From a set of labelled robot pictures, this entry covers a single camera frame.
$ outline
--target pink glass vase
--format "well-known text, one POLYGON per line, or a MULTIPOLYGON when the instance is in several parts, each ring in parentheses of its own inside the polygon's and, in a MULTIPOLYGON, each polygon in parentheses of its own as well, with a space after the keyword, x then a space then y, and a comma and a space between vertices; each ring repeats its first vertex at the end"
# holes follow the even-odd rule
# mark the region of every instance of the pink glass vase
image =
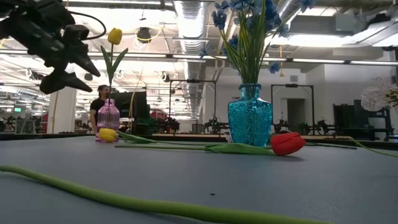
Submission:
POLYGON ((115 131, 119 130, 120 112, 114 105, 113 99, 106 99, 105 105, 98 111, 97 133, 95 134, 95 141, 105 142, 98 137, 101 128, 109 128, 115 131))

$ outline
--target white flower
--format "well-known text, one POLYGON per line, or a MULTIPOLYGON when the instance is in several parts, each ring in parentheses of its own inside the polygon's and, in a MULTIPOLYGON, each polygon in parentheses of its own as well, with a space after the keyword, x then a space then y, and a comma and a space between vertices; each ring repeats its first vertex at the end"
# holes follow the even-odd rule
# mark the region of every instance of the white flower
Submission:
POLYGON ((361 105, 367 111, 379 111, 391 106, 398 113, 396 93, 398 86, 393 85, 390 78, 375 78, 374 85, 362 92, 361 105))

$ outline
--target tulip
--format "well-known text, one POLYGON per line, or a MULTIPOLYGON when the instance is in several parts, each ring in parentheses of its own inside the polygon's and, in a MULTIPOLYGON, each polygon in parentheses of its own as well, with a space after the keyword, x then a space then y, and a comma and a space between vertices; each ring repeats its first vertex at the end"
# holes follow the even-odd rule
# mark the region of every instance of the tulip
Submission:
POLYGON ((278 134, 272 137, 272 150, 278 156, 286 156, 297 152, 305 145, 304 139, 300 137, 299 133, 278 134))
POLYGON ((122 40, 122 30, 113 28, 108 35, 108 42, 114 45, 119 45, 122 40))
POLYGON ((98 137, 106 142, 112 143, 116 140, 116 131, 109 128, 101 128, 98 137))

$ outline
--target table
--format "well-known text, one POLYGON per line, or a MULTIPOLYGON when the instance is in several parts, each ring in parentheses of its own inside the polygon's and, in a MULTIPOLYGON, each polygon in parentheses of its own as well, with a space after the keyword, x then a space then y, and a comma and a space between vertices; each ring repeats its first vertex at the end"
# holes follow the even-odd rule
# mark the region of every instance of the table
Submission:
MULTIPOLYGON (((365 149, 272 157, 114 148, 93 136, 0 143, 0 164, 117 194, 335 223, 398 220, 398 160, 365 149)), ((110 207, 14 174, 0 173, 0 189, 0 223, 204 223, 110 207)))

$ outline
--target blue glass vase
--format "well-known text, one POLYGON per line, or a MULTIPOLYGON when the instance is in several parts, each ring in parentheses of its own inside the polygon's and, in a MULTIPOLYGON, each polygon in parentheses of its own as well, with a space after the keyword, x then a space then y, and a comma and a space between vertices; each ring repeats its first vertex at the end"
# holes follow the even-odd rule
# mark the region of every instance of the blue glass vase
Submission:
POLYGON ((228 105, 228 121, 234 143, 266 146, 272 124, 272 104, 259 98, 261 85, 242 84, 241 98, 228 105))

